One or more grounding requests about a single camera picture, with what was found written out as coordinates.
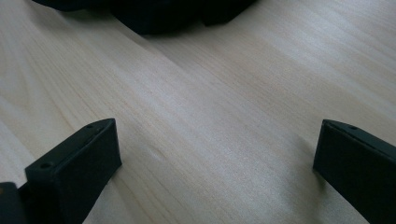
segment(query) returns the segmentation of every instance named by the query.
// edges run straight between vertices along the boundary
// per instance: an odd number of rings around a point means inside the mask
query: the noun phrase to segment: black object
[[[255,0],[33,0],[61,11],[107,6],[123,24],[141,35],[176,30],[193,19],[205,25],[232,20]]]
[[[396,223],[396,147],[323,120],[314,169],[370,223]]]
[[[120,166],[116,121],[89,124],[29,165],[22,187],[0,184],[0,223],[82,223]]]

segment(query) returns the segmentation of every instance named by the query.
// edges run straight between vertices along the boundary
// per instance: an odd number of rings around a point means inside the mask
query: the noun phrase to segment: wood grain
[[[366,223],[311,167],[323,119],[396,145],[395,11],[261,0],[142,37],[105,11],[1,1],[0,181],[115,118],[123,166],[85,223]]]

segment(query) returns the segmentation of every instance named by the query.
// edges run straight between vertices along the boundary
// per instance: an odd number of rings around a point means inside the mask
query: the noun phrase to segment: screw hole
[[[46,162],[46,163],[41,164],[41,165],[40,165],[40,168],[41,168],[41,169],[48,169],[48,168],[50,168],[51,166],[52,166],[51,163]]]

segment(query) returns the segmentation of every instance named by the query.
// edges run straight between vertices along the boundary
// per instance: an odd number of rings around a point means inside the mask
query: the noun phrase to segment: light wood surface
[[[85,223],[366,223],[311,167],[323,119],[396,145],[395,12],[261,0],[142,37],[107,12],[0,1],[0,182],[115,118],[123,166]]]

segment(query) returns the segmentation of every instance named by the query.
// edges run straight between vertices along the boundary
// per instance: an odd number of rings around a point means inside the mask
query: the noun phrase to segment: wooden table
[[[365,223],[312,164],[323,119],[396,145],[395,11],[261,0],[142,37],[106,11],[1,1],[0,181],[115,118],[123,165],[85,223]]]

